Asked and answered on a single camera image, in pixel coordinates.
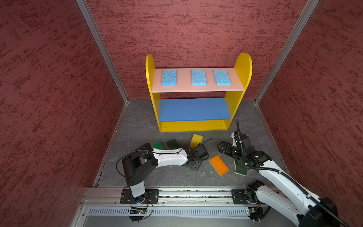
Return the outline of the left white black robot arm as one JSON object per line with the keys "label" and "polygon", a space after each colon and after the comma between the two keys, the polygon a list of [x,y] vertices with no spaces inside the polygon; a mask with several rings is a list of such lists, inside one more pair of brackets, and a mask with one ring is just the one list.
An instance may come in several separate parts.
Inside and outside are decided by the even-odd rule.
{"label": "left white black robot arm", "polygon": [[159,167],[186,166],[197,171],[203,161],[208,160],[209,153],[201,143],[195,148],[181,147],[173,144],[169,149],[153,148],[146,143],[123,156],[122,163],[126,184],[135,200],[142,201],[147,197],[145,180]]}

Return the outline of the blue sponge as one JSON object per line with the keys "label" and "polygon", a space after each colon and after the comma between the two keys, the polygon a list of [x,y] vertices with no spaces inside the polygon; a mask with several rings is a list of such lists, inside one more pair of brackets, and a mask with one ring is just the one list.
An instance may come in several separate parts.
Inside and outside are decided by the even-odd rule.
{"label": "blue sponge", "polygon": [[162,72],[162,82],[163,87],[176,86],[177,85],[177,71],[165,70]]}
{"label": "blue sponge", "polygon": [[206,86],[206,74],[205,71],[202,70],[193,70],[192,71],[192,85],[194,86]]}
{"label": "blue sponge", "polygon": [[218,86],[230,86],[231,80],[226,70],[214,70],[214,77]]}

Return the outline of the orange sponge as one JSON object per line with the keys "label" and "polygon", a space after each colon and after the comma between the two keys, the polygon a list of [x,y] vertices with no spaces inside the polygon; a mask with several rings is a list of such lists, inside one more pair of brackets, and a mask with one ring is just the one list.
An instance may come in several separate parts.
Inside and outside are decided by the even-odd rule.
{"label": "orange sponge", "polygon": [[223,176],[229,171],[228,166],[224,163],[219,155],[212,157],[209,162],[220,176]]}

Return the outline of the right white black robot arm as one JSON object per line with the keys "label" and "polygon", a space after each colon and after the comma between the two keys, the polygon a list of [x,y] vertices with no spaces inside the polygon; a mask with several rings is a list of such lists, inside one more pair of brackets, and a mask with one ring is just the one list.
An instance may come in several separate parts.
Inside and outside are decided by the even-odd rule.
{"label": "right white black robot arm", "polygon": [[336,204],[312,193],[288,175],[265,152],[255,150],[250,138],[240,131],[232,133],[232,143],[222,141],[218,151],[234,158],[244,170],[254,170],[273,183],[278,194],[263,182],[256,180],[245,190],[250,204],[264,203],[298,227],[341,227],[347,224],[339,218]]}

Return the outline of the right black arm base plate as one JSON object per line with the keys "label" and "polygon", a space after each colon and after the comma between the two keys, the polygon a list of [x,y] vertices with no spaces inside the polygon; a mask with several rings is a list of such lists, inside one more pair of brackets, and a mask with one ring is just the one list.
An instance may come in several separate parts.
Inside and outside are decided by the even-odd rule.
{"label": "right black arm base plate", "polygon": [[256,204],[257,201],[251,190],[233,189],[231,190],[234,205]]}

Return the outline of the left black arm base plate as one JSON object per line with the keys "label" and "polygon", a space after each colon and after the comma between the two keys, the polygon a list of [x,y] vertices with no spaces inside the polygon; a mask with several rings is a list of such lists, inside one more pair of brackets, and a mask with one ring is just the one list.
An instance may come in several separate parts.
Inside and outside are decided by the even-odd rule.
{"label": "left black arm base plate", "polygon": [[129,188],[122,190],[122,196],[120,199],[120,204],[157,204],[159,198],[158,189],[146,189],[145,193],[138,197],[133,197],[131,190]]}

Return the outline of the yellow sponge back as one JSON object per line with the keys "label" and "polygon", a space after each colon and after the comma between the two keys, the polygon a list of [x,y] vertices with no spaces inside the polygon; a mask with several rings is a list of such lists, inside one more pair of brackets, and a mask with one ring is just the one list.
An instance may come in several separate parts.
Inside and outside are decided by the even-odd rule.
{"label": "yellow sponge back", "polygon": [[199,146],[199,144],[201,144],[203,141],[203,136],[198,135],[198,134],[193,134],[191,142],[189,147],[190,148],[196,148],[197,146]]}

